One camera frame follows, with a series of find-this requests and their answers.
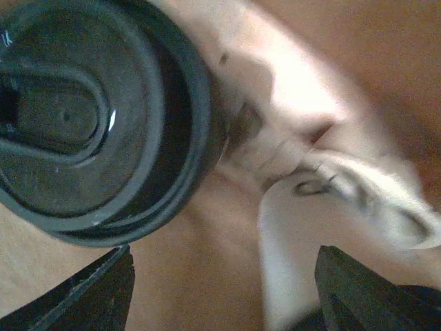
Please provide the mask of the large brown paper bag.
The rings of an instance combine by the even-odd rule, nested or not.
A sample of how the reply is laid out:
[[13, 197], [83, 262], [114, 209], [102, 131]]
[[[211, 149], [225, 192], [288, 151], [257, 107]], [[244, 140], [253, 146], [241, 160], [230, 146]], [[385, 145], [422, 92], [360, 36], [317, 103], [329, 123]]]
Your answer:
[[[297, 193], [334, 193], [370, 217], [389, 211], [383, 221], [398, 221], [392, 230], [404, 235], [401, 249], [440, 253], [440, 2], [250, 2], [349, 77], [371, 107], [379, 154], [321, 148], [329, 126], [302, 137], [300, 165], [316, 182], [298, 184]], [[269, 123], [238, 88], [220, 82], [231, 128], [247, 104], [294, 137]], [[183, 210], [133, 243], [128, 330], [266, 330], [263, 193], [227, 160], [228, 147]]]

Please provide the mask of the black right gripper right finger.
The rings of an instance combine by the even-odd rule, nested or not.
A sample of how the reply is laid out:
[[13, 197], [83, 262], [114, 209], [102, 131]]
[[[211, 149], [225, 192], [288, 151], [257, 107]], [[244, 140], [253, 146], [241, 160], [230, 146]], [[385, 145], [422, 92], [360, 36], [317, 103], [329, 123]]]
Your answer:
[[439, 330], [440, 291], [396, 285], [335, 246], [321, 246], [315, 280], [328, 330]]

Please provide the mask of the brown pulp cup carrier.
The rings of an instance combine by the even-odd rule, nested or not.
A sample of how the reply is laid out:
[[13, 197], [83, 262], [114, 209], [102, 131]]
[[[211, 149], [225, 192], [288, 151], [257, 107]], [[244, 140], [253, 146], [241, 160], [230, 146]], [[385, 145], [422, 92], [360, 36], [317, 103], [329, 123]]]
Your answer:
[[235, 116], [226, 158], [252, 178], [258, 207], [266, 330], [287, 330], [318, 309], [314, 269], [322, 245], [334, 245], [390, 281], [440, 287], [440, 253], [403, 250], [404, 235], [337, 194], [297, 193], [316, 176], [300, 165], [302, 137], [286, 137], [250, 106]]

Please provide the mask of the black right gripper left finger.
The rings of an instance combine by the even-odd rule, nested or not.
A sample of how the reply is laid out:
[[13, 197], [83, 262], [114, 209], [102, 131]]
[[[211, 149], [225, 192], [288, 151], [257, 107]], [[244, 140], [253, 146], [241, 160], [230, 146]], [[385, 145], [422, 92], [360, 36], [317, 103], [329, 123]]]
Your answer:
[[134, 289], [129, 245], [109, 251], [1, 318], [2, 330], [124, 330]]

